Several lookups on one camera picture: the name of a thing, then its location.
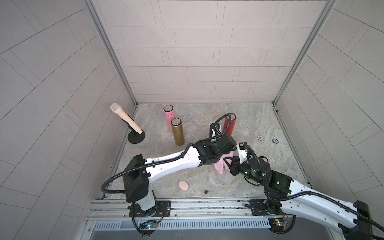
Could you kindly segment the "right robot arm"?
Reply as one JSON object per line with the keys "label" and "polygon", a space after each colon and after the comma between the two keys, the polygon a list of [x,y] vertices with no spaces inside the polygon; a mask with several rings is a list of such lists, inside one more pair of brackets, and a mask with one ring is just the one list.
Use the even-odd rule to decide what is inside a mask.
{"label": "right robot arm", "polygon": [[241,162],[236,156],[226,157],[224,162],[234,176],[242,174],[248,183],[264,188],[267,197],[264,208],[268,213],[305,218],[335,230],[346,240],[374,239],[367,204],[361,201],[346,202],[315,191],[287,175],[271,170],[264,158],[252,157]]}

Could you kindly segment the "pink thermos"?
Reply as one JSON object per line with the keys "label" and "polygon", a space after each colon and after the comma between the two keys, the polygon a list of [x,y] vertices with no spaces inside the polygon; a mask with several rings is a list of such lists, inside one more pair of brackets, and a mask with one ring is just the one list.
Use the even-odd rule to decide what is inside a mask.
{"label": "pink thermos", "polygon": [[175,118],[175,112],[174,112],[174,107],[172,105],[166,105],[164,106],[163,108],[164,110],[164,115],[165,115],[165,119],[166,119],[166,123],[167,123],[167,126],[168,126],[168,130],[169,132],[173,132],[173,129],[172,129],[172,120]]}

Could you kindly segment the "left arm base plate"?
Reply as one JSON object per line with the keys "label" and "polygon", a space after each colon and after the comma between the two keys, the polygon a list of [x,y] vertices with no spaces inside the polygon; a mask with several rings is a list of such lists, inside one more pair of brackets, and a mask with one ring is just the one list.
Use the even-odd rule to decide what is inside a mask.
{"label": "left arm base plate", "polygon": [[159,218],[169,217],[171,210],[171,201],[157,201],[157,204],[146,211],[143,211],[139,204],[135,203],[133,207],[130,208],[129,217],[134,216],[135,218]]}

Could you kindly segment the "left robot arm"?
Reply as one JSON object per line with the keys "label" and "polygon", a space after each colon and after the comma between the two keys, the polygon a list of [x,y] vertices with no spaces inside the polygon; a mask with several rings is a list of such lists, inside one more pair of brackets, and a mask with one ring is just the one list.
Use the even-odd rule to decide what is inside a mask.
{"label": "left robot arm", "polygon": [[184,151],[154,159],[144,159],[143,155],[132,158],[124,169],[123,183],[126,201],[137,203],[142,211],[156,205],[155,196],[149,185],[156,180],[175,172],[212,165],[223,155],[228,155],[237,148],[232,136],[225,134],[213,140],[198,141],[189,144]]}

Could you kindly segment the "gold thermos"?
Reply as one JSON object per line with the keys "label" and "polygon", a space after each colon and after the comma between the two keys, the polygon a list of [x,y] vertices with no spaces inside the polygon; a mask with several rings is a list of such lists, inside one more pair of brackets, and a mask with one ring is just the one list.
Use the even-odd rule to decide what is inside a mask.
{"label": "gold thermos", "polygon": [[185,143],[182,120],[180,118],[174,118],[171,121],[171,127],[176,145],[182,146]]}

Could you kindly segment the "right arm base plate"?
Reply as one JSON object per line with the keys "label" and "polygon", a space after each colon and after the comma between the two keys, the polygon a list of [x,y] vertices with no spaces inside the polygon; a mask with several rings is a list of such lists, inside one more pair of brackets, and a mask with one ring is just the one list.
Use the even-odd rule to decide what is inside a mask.
{"label": "right arm base plate", "polygon": [[281,204],[278,202],[265,200],[249,200],[244,206],[251,210],[253,216],[283,216]]}

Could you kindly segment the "pink cloth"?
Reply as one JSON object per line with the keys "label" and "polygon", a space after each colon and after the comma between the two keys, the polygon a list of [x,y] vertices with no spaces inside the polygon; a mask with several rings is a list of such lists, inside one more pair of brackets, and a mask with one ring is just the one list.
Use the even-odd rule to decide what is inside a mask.
{"label": "pink cloth", "polygon": [[218,162],[214,164],[215,170],[219,173],[219,175],[223,175],[225,171],[229,172],[230,168],[225,163],[224,158],[233,157],[234,152],[230,152],[228,155],[222,155]]}

